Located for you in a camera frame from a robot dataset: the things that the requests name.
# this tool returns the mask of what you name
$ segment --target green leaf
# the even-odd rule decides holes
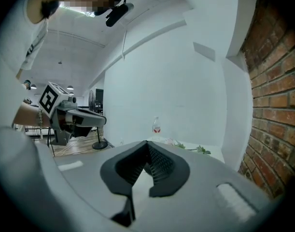
[[[178,148],[181,148],[181,149],[186,149],[186,147],[183,144],[180,144],[180,143],[178,143],[175,146],[178,147]]]

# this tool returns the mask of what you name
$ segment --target white sleeve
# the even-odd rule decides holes
[[[45,40],[45,37],[47,35],[47,28],[45,28],[45,33],[41,36],[41,38],[39,39],[38,43],[34,46],[32,53],[30,53],[26,58],[25,61],[23,62],[21,69],[25,70],[25,71],[29,71],[31,70],[33,61],[35,60],[37,54],[39,53],[40,48],[43,45],[43,42]]]

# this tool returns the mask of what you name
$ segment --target white table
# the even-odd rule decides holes
[[[169,140],[169,138],[154,136],[154,137],[151,137],[151,138],[149,138],[147,140],[165,144]],[[183,142],[183,141],[178,141],[178,142],[183,144],[186,147],[186,149],[195,149],[195,148],[197,148],[199,146],[202,146],[206,150],[211,152],[211,154],[210,154],[211,157],[214,157],[214,158],[216,158],[217,160],[219,160],[219,161],[221,161],[223,163],[225,162],[223,154],[221,152],[221,148],[218,147],[218,146],[192,144],[192,143],[187,143],[187,142]]]

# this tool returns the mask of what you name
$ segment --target person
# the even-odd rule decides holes
[[[22,86],[23,86],[23,89],[27,89],[27,90],[31,90],[31,82],[29,80],[26,80]],[[28,105],[31,105],[32,101],[31,99],[28,97],[26,99],[23,100],[24,103],[28,104]],[[20,132],[25,132],[25,126],[24,125],[17,125],[17,124],[13,124],[13,128],[17,128],[17,131],[20,131]]]
[[[114,6],[114,0],[18,0],[0,27],[0,66],[9,68],[17,79],[30,70],[48,33],[48,20],[59,2],[85,7],[87,11]],[[49,117],[39,108],[22,103],[13,123],[49,127]]]
[[[31,85],[31,82],[30,82],[29,80],[26,80],[26,81],[22,84],[23,88],[24,88],[24,89],[27,89],[27,90],[31,90],[30,85]],[[31,104],[32,104],[32,101],[31,101],[31,99],[30,99],[29,97],[26,98],[26,99],[24,99],[23,102],[26,103],[26,104],[28,104],[28,105],[31,105]]]

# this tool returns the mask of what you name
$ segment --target plastic bottle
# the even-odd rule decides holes
[[[155,121],[153,123],[153,133],[159,135],[161,132],[159,117],[155,116]]]

